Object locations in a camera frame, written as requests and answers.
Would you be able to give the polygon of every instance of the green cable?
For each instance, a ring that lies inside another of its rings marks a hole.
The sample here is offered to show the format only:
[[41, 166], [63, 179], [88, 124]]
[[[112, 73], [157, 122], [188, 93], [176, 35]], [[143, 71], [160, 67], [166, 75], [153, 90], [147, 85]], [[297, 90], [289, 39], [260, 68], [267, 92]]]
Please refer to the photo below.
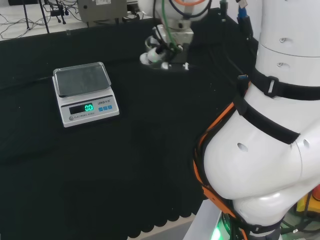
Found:
[[162, 0], [162, 16], [163, 16], [166, 32], [168, 33], [169, 39], [170, 39], [173, 47], [176, 50], [181, 51], [181, 49], [177, 46], [177, 43], [174, 40], [174, 38], [172, 37], [171, 32], [169, 30], [168, 21], [167, 21], [167, 17], [166, 17], [166, 10], [165, 10], [165, 0]]

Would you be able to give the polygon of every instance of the green light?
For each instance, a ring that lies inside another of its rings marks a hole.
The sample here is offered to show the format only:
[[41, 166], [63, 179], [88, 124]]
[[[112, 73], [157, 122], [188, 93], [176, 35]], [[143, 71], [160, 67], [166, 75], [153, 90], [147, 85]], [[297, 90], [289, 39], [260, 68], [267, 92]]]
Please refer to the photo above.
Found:
[[93, 106], [92, 104], [89, 104], [89, 105], [85, 105], [85, 106], [84, 106], [84, 110], [85, 110], [86, 112], [92, 111], [93, 109], [94, 109], [94, 106]]
[[219, 229], [216, 227], [215, 230], [213, 231], [211, 240], [219, 240], [221, 237], [221, 233], [219, 231]]

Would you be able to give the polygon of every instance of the strap buckle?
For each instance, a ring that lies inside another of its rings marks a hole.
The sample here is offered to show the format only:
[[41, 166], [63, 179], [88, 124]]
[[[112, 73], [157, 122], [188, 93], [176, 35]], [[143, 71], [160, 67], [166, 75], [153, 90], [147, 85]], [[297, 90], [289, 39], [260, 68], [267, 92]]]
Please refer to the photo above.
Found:
[[266, 87], [264, 89], [264, 95], [274, 98], [275, 96], [278, 96], [278, 90], [279, 90], [279, 79], [274, 76], [268, 76], [267, 79], [270, 81], [269, 87]]

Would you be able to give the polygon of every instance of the end effector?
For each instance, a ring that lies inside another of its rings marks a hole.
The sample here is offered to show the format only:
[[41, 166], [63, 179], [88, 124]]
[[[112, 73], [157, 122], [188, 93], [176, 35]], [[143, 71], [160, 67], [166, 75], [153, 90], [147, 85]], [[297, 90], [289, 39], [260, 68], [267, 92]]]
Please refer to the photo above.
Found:
[[170, 20], [169, 24], [171, 37], [163, 25], [152, 29], [152, 36], [145, 41], [147, 52], [140, 56], [140, 61], [155, 69], [168, 70], [177, 67], [188, 70], [188, 49], [194, 37], [190, 28], [191, 21]]
[[146, 51], [140, 61], [151, 68], [188, 69], [186, 63], [194, 32], [192, 21], [202, 19], [212, 0], [139, 0], [139, 7], [147, 15], [160, 18], [163, 25], [155, 26], [145, 41]]

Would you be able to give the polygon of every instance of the digital scale display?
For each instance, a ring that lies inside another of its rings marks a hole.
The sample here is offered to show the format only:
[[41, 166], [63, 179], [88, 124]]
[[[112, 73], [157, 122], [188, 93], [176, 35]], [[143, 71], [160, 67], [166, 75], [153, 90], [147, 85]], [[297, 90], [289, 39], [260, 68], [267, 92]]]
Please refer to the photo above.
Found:
[[83, 113], [83, 112], [93, 111], [94, 106], [92, 103], [86, 103], [83, 105], [70, 107], [69, 109], [70, 109], [70, 114], [72, 115], [72, 114], [79, 114], [79, 113]]

